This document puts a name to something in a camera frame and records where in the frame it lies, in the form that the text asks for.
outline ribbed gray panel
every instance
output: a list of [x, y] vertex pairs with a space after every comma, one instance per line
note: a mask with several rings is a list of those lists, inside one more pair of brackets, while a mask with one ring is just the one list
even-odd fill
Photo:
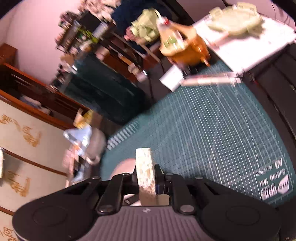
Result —
[[213, 241], [193, 216], [172, 207], [122, 207], [97, 219], [79, 241]]

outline wooden furniture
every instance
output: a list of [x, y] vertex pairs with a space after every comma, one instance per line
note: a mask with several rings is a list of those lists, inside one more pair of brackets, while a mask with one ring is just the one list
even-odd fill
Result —
[[4, 63], [8, 63], [14, 66], [16, 53], [17, 53], [16, 48], [8, 44], [2, 44], [0, 46], [0, 65]]
[[[61, 93], [51, 92], [44, 83], [7, 63], [0, 65], [0, 77], [0, 99], [2, 101], [58, 128], [73, 128], [72, 123], [79, 108], [82, 108], [83, 114], [88, 111], [88, 108], [83, 105]], [[39, 101], [43, 106], [57, 113], [57, 116], [49, 116], [20, 101], [21, 95]]]

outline dark blue cloth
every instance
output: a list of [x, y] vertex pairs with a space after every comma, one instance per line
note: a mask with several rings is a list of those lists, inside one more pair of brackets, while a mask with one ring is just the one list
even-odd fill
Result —
[[[112, 14], [112, 19], [116, 22], [116, 33], [120, 36], [125, 35], [126, 29], [131, 26], [131, 23], [142, 14], [144, 9], [149, 8], [156, 9], [162, 16], [168, 19], [172, 18], [170, 11], [155, 0], [122, 0], [121, 5]], [[130, 41], [129, 43], [140, 53], [146, 53], [146, 51], [134, 41]]]

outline screw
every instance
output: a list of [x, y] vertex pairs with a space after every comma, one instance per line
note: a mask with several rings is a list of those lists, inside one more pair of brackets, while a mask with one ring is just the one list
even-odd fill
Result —
[[110, 204], [104, 205], [102, 207], [100, 207], [99, 211], [101, 213], [110, 213], [114, 210], [113, 206]]
[[182, 205], [180, 211], [183, 213], [191, 213], [194, 211], [194, 207], [191, 205]]
[[170, 180], [172, 179], [172, 176], [173, 176], [172, 173], [166, 173], [166, 175], [165, 175], [165, 179], [166, 179], [167, 181], [170, 181]]

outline green cutting mat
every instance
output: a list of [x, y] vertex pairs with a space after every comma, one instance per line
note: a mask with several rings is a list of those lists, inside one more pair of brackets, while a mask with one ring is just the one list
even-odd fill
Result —
[[[222, 62], [201, 73], [230, 71]], [[203, 176], [278, 206], [294, 195], [295, 172], [270, 118], [245, 84], [179, 87], [108, 141], [104, 180], [151, 147], [164, 172]]]

